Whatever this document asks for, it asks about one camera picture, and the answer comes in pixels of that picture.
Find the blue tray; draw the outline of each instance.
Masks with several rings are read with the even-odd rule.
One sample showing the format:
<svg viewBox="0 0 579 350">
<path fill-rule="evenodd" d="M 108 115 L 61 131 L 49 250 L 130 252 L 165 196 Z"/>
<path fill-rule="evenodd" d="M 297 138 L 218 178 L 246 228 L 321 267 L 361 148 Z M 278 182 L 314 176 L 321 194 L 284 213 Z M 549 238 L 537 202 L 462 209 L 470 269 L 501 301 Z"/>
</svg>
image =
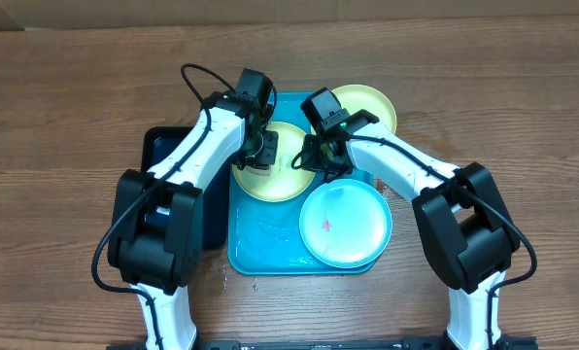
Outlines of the blue tray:
<svg viewBox="0 0 579 350">
<path fill-rule="evenodd" d="M 311 92 L 280 92 L 272 121 L 292 123 L 309 133 L 311 126 L 300 103 Z M 355 170 L 343 178 L 373 186 L 373 177 Z M 356 274 L 375 262 L 356 268 L 337 268 L 317 260 L 300 236 L 298 218 L 309 194 L 324 182 L 323 174 L 297 197 L 276 203 L 264 202 L 244 192 L 231 174 L 227 255 L 233 267 L 248 275 Z"/>
</svg>

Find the plate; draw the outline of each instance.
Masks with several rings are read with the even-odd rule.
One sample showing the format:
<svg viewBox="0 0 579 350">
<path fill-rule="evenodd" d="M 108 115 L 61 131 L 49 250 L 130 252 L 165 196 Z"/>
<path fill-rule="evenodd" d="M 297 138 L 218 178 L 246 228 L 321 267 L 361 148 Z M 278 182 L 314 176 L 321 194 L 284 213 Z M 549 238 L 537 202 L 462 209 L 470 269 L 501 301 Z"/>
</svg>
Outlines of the plate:
<svg viewBox="0 0 579 350">
<path fill-rule="evenodd" d="M 249 167 L 240 171 L 233 165 L 233 176 L 244 192 L 257 199 L 267 202 L 292 199 L 305 191 L 316 176 L 311 171 L 291 168 L 291 161 L 302 150 L 306 133 L 288 122 L 271 122 L 266 130 L 279 133 L 277 157 L 270 174 L 262 175 Z"/>
<path fill-rule="evenodd" d="M 361 109 L 373 114 L 383 122 L 392 133 L 397 128 L 397 115 L 389 99 L 374 87 L 347 85 L 332 91 L 341 106 L 354 114 Z"/>
<path fill-rule="evenodd" d="M 340 268 L 376 260 L 387 248 L 393 219 L 373 187 L 341 179 L 315 189 L 300 211 L 300 235 L 314 257 Z"/>
</svg>

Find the light blue plate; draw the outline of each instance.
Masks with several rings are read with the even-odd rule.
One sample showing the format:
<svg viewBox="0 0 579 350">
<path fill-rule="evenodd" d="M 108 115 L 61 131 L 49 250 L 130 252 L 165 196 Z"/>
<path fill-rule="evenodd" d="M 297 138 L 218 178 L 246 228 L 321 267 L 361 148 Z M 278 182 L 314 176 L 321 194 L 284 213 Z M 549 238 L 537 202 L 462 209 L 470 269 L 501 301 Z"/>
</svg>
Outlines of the light blue plate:
<svg viewBox="0 0 579 350">
<path fill-rule="evenodd" d="M 310 124 L 300 103 L 311 92 L 280 92 L 272 121 L 292 123 L 305 132 Z M 343 178 L 373 186 L 369 173 L 355 170 Z M 367 271 L 374 262 L 356 268 L 338 268 L 316 259 L 300 236 L 300 210 L 309 194 L 324 183 L 316 174 L 303 193 L 290 200 L 264 202 L 246 193 L 233 175 L 229 183 L 227 256 L 231 265 L 249 275 L 353 274 Z"/>
<path fill-rule="evenodd" d="M 355 268 L 372 263 L 387 248 L 391 210 L 373 187 L 340 179 L 309 194 L 300 212 L 300 235 L 323 263 Z"/>
</svg>

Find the yellow plate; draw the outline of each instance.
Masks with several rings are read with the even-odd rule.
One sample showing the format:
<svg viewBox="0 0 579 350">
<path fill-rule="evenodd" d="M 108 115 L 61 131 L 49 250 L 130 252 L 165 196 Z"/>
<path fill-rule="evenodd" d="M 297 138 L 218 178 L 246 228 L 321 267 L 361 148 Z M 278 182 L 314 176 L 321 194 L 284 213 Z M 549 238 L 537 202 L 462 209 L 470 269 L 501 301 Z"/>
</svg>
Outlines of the yellow plate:
<svg viewBox="0 0 579 350">
<path fill-rule="evenodd" d="M 397 115 L 389 99 L 374 87 L 362 85 L 348 85 L 332 91 L 339 99 L 339 103 L 350 114 L 361 109 L 373 114 L 383 122 L 392 133 L 397 127 Z"/>
<path fill-rule="evenodd" d="M 266 130 L 279 133 L 277 157 L 270 175 L 255 174 L 249 167 L 240 171 L 233 165 L 233 176 L 244 192 L 257 199 L 267 202 L 292 199 L 307 190 L 316 176 L 311 171 L 291 168 L 291 160 L 302 150 L 306 132 L 288 122 L 271 122 Z"/>
</svg>

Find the wooden table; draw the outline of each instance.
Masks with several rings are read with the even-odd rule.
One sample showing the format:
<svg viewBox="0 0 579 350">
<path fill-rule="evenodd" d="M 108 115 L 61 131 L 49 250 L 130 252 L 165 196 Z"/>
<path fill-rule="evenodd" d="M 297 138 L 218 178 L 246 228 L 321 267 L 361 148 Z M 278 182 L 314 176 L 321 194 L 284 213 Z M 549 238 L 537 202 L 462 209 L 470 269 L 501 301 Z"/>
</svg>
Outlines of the wooden table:
<svg viewBox="0 0 579 350">
<path fill-rule="evenodd" d="M 133 296 L 99 290 L 95 246 L 122 171 L 155 125 L 192 124 L 179 74 L 243 67 L 280 91 L 366 84 L 425 152 L 492 171 L 538 253 L 536 276 L 502 291 L 500 324 L 543 349 L 579 349 L 579 17 L 515 17 L 0 33 L 0 349 L 102 349 L 141 341 Z M 192 73 L 206 95 L 221 86 Z M 388 339 L 440 334 L 447 289 L 412 211 L 358 276 L 254 277 L 209 252 L 190 286 L 203 339 Z M 510 276 L 528 268 L 524 250 Z M 100 273 L 120 283 L 104 258 Z"/>
</svg>

